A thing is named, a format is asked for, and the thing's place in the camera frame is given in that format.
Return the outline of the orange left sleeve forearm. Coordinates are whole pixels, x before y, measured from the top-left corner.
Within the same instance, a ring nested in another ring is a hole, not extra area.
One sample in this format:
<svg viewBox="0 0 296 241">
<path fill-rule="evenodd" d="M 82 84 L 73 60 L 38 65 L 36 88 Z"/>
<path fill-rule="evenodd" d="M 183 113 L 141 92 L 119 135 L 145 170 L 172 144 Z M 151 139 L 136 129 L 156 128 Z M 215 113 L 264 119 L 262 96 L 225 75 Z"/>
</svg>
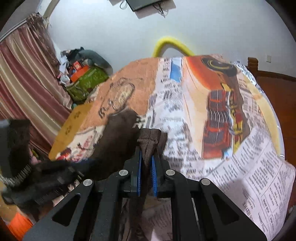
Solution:
<svg viewBox="0 0 296 241">
<path fill-rule="evenodd" d="M 8 224 L 8 228 L 13 236 L 22 241 L 25 234 L 33 227 L 31 221 L 17 212 L 11 222 Z"/>
</svg>

